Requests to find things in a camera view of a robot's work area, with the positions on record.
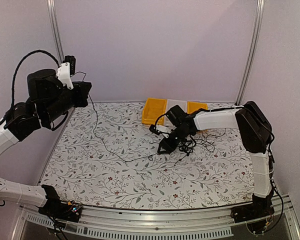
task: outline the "robotic arm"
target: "robotic arm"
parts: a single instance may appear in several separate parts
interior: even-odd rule
[[[42,69],[27,77],[29,99],[19,102],[0,121],[0,155],[11,146],[23,141],[41,127],[52,131],[59,128],[68,116],[70,108],[84,108],[88,105],[90,82],[72,82],[76,59],[66,56],[54,69]],[[54,126],[54,120],[65,115]],[[0,200],[35,205],[39,213],[51,218],[78,222],[81,205],[62,202],[56,190],[49,185],[29,186],[0,178]]]
[[[176,105],[164,115],[176,128],[167,133],[167,129],[160,130],[162,126],[151,125],[151,132],[157,135],[164,132],[164,138],[159,143],[159,154],[172,153],[182,141],[198,131],[214,128],[239,129],[243,146],[252,160],[254,194],[251,204],[232,208],[231,216],[235,222],[243,222],[274,213],[271,202],[274,190],[270,180],[274,162],[270,150],[273,141],[272,127],[256,103],[249,101],[237,107],[199,109],[192,114],[185,113]]]

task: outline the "floral tablecloth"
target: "floral tablecloth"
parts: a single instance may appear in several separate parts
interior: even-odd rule
[[[162,136],[141,124],[143,102],[94,105],[96,128],[92,104],[77,108],[40,182],[54,186],[64,200],[153,210],[251,200],[252,163],[237,129],[199,132],[194,138],[201,144],[190,156],[177,149],[170,155],[147,157],[157,152]],[[208,104],[209,108],[225,105]],[[106,150],[102,139],[121,159]]]

